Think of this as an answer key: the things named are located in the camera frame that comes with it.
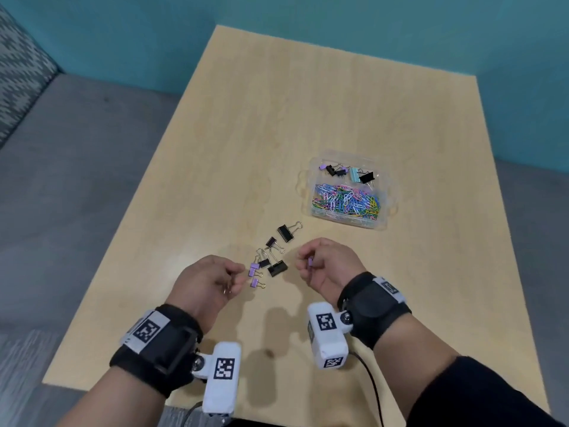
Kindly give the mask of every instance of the plastic container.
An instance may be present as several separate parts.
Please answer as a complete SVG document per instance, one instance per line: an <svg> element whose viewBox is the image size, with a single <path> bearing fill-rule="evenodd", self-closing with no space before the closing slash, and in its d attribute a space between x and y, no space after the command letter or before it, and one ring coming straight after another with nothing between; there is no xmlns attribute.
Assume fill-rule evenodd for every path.
<svg viewBox="0 0 569 427"><path fill-rule="evenodd" d="M350 174L345 176L332 176L326 169L320 169L321 165L328 164L332 166L343 165L345 167L359 168L363 172L373 172L375 179L368 185L352 181ZM360 228L385 229L388 224L389 215L393 215L393 211L397 209L397 196L395 194L394 183L388 173L382 170L380 164L372 159L341 151L323 151L320 157L314 157L310 160L307 182L309 197L306 201L306 211L309 215L320 217L321 219L358 226ZM322 188L318 188L317 186L324 184L329 186L343 185L359 189L361 192L373 196L379 205L377 218L374 219L373 215L369 214L367 214L367 217L359 217L357 215L350 215L346 212L318 208L313 203L313 199L319 200L320 204L322 203Z"/></svg>

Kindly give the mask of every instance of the wrist strap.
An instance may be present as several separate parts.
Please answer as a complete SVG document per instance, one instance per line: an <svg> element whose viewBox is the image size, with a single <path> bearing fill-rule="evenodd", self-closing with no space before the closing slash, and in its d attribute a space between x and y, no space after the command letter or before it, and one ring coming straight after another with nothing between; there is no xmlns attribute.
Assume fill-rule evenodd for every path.
<svg viewBox="0 0 569 427"><path fill-rule="evenodd" d="M411 313L403 294L383 277L370 272L355 276L345 286L338 309L350 312L353 322L350 334L370 349L397 318Z"/></svg>
<svg viewBox="0 0 569 427"><path fill-rule="evenodd" d="M121 340L110 360L165 398L193 380L196 346L203 333L196 320L168 304L147 312Z"/></svg>

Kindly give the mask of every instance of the right hand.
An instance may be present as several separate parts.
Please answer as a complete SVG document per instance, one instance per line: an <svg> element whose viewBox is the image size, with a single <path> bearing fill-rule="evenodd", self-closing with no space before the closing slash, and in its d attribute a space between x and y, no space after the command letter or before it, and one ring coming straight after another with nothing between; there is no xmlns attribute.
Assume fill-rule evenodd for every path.
<svg viewBox="0 0 569 427"><path fill-rule="evenodd" d="M308 258L313 256L312 266ZM355 276L366 271L350 247L328 238L316 238L298 250L296 268L301 278L336 307L342 289Z"/></svg>

